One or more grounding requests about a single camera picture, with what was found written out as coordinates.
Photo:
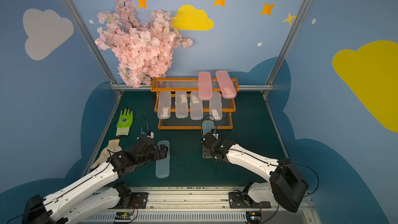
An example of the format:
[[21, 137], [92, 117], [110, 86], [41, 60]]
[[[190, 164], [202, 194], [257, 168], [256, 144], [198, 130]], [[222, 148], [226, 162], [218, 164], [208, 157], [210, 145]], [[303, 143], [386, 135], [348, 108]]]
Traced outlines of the blue pencil case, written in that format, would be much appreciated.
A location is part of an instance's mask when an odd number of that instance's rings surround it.
[[202, 136], [207, 133], [213, 133], [213, 130], [216, 129], [216, 126], [212, 120], [203, 120], [202, 121]]
[[159, 141], [158, 146], [164, 145], [166, 156], [164, 159], [156, 161], [155, 175], [157, 178], [167, 178], [170, 175], [170, 142], [167, 140]]

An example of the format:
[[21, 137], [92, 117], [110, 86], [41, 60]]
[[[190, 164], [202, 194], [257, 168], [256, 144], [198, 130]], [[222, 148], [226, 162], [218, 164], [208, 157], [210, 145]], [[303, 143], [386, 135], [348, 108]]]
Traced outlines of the clear pencil case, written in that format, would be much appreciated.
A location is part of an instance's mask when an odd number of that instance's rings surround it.
[[175, 93], [175, 115], [178, 119], [187, 118], [188, 112], [188, 96], [186, 92], [177, 91]]
[[215, 121], [222, 120], [222, 100], [220, 92], [213, 92], [212, 98], [209, 100], [209, 113]]
[[190, 118], [192, 120], [202, 120], [203, 118], [203, 102], [197, 91], [190, 93]]
[[169, 119], [171, 116], [171, 95], [169, 91], [159, 93], [157, 115], [160, 120]]

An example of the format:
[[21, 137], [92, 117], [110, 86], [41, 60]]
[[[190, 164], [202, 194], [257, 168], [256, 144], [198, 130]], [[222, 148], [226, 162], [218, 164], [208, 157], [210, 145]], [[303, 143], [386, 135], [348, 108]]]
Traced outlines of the pink pencil case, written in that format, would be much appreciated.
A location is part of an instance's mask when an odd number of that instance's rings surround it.
[[198, 93], [199, 99], [209, 101], [212, 99], [212, 80], [210, 72], [198, 73]]
[[227, 71], [216, 71], [216, 78], [221, 89], [221, 94], [225, 99], [233, 99], [237, 92]]

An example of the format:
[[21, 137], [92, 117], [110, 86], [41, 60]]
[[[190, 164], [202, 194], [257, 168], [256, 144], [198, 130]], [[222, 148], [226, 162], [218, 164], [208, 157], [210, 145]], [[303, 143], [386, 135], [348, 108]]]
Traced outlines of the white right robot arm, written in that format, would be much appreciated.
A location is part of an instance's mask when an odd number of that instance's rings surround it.
[[309, 188], [307, 180], [290, 159], [272, 159], [244, 149], [230, 140], [221, 141], [210, 132], [201, 140], [210, 156], [247, 169], [263, 179], [253, 182], [246, 195], [254, 202], [266, 201], [273, 194], [276, 202], [285, 210], [296, 213]]

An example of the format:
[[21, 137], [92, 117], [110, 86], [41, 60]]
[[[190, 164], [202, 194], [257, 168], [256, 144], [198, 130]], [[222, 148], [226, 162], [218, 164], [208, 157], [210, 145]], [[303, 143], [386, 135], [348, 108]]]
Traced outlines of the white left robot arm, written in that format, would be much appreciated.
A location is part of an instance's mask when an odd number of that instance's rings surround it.
[[167, 158], [168, 151], [166, 145], [157, 145], [149, 136], [138, 138], [125, 150], [110, 151], [104, 163], [78, 181], [46, 197], [30, 198], [22, 223], [76, 224], [105, 209], [130, 206], [132, 192], [125, 183], [118, 183], [100, 195], [92, 194], [148, 162]]

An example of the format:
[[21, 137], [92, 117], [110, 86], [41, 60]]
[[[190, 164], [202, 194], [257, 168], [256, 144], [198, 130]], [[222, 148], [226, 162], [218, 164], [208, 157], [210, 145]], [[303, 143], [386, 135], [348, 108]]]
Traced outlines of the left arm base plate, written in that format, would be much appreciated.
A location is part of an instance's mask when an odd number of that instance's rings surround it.
[[148, 201], [147, 192], [132, 192], [122, 196], [119, 203], [115, 206], [116, 209], [145, 209]]

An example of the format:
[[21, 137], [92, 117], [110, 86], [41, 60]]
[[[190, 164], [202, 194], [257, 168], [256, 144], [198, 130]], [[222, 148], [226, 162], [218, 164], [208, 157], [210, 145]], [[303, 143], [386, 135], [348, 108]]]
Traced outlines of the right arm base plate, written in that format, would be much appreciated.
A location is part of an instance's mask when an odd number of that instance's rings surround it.
[[232, 191], [228, 193], [230, 208], [272, 208], [270, 202], [265, 201], [257, 203], [252, 200], [248, 194], [240, 191]]

